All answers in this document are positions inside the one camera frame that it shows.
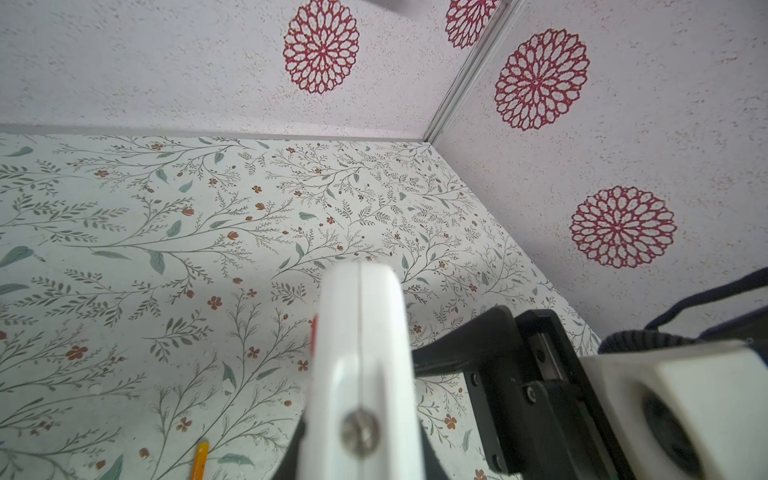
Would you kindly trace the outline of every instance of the orange flower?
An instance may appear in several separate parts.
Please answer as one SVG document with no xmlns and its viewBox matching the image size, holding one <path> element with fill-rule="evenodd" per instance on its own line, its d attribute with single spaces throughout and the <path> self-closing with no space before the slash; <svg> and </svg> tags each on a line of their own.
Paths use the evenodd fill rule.
<svg viewBox="0 0 768 480">
<path fill-rule="evenodd" d="M 180 423 L 176 425 L 176 430 L 186 432 L 190 425 L 192 425 L 192 420 L 187 421 L 187 417 L 181 417 Z"/>
<path fill-rule="evenodd" d="M 451 414 L 446 415 L 442 421 L 445 422 L 449 430 L 456 430 L 456 419 L 451 417 Z"/>
<path fill-rule="evenodd" d="M 73 346 L 72 350 L 65 353 L 65 356 L 70 360 L 79 360 L 83 358 L 83 353 L 86 353 L 88 351 L 88 347 L 86 346 Z"/>
<path fill-rule="evenodd" d="M 208 300 L 208 305 L 210 305 L 211 310 L 215 310 L 221 306 L 221 297 L 220 296 L 212 296 L 210 300 Z"/>
</svg>

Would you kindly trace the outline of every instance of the metal screw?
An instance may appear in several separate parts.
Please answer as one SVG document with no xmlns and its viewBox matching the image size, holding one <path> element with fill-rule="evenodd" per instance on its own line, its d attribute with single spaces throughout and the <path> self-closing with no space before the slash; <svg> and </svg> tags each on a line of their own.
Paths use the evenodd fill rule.
<svg viewBox="0 0 768 480">
<path fill-rule="evenodd" d="M 344 418 L 341 424 L 342 443 L 351 453 L 365 457 L 379 444 L 379 423 L 371 413 L 358 409 Z"/>
<path fill-rule="evenodd" d="M 530 403 L 536 403 L 536 391 L 533 390 L 532 386 L 525 387 L 525 396 L 528 397 Z"/>
</svg>

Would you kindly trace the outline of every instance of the black circular hole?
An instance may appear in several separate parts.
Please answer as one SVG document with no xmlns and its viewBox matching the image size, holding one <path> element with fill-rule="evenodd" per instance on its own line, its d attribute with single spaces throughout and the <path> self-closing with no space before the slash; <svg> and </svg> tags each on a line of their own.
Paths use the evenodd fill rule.
<svg viewBox="0 0 768 480">
<path fill-rule="evenodd" d="M 701 478 L 699 455 L 669 407 L 651 393 L 643 400 L 643 413 L 654 438 L 670 460 L 684 472 Z"/>
</svg>

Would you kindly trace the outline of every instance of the teal leaf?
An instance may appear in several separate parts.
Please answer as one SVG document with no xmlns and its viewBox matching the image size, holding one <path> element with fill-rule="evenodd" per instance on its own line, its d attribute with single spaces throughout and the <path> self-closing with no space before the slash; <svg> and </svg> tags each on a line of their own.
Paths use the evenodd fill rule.
<svg viewBox="0 0 768 480">
<path fill-rule="evenodd" d="M 156 252 L 154 250 L 147 250 L 149 253 L 149 264 L 160 275 L 165 271 L 165 259 L 162 252 Z"/>
<path fill-rule="evenodd" d="M 469 449 L 469 434 L 472 433 L 472 429 L 467 430 L 464 433 L 464 442 L 462 442 L 462 448 L 466 452 Z"/>
<path fill-rule="evenodd" d="M 173 225 L 170 226 L 167 232 L 165 232 L 166 235 L 169 237 L 175 237 L 176 235 L 181 232 L 181 220 L 176 220 Z"/>
<path fill-rule="evenodd" d="M 262 379 L 262 378 L 264 378 L 265 376 L 270 376 L 270 375 L 272 375 L 273 373 L 275 373 L 275 371 L 276 371 L 276 370 L 279 370 L 279 369 L 280 369 L 280 367 L 279 367 L 279 366 L 276 366 L 276 367 L 275 367 L 275 368 L 273 368 L 273 369 L 265 370 L 265 371 L 261 372 L 259 375 L 257 375 L 257 376 L 256 376 L 256 380 L 261 380 L 261 379 Z"/>
<path fill-rule="evenodd" d="M 246 457 L 245 455 L 238 455 L 237 453 L 227 453 L 225 456 L 219 458 L 219 463 L 237 463 L 238 465 L 253 465 L 253 462 L 250 461 L 250 458 Z"/>
<path fill-rule="evenodd" d="M 107 257 L 107 258 L 121 258 L 124 260 L 130 260 L 130 258 L 126 257 L 125 255 L 120 255 L 116 252 L 110 252 L 107 250 L 99 250 L 98 252 L 94 252 L 94 255 L 98 255 L 100 257 Z"/>
<path fill-rule="evenodd" d="M 15 292 L 16 290 L 23 290 L 25 288 L 29 287 L 26 285 L 21 285 L 20 283 L 6 283 L 5 285 L 0 285 L 0 295 Z"/>
<path fill-rule="evenodd" d="M 224 364 L 224 378 L 222 380 L 229 380 L 232 382 L 232 386 L 237 388 L 237 380 L 235 380 L 235 372 L 232 371 L 232 367 L 228 366 L 226 362 Z"/>
<path fill-rule="evenodd" d="M 120 480 L 120 474 L 123 472 L 123 455 L 120 455 L 114 461 L 112 466 L 98 480 Z"/>
<path fill-rule="evenodd" d="M 6 155 L 6 157 L 20 157 L 30 153 L 32 153 L 31 147 L 21 147 L 18 151 L 15 151 L 10 155 Z"/>
<path fill-rule="evenodd" d="M 2 257 L 2 260 L 0 260 L 0 268 L 27 257 L 31 257 L 33 253 L 35 253 L 35 251 L 29 247 L 13 247 L 5 254 L 5 257 Z"/>
</svg>

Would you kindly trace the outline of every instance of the yellow-orange handle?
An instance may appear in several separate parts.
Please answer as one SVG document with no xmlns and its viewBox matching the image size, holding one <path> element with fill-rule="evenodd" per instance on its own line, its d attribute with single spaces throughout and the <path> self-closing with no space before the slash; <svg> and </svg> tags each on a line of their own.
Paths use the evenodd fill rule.
<svg viewBox="0 0 768 480">
<path fill-rule="evenodd" d="M 208 460 L 208 442 L 203 442 L 197 446 L 197 452 L 194 454 L 192 480 L 203 480 L 206 460 Z"/>
</svg>

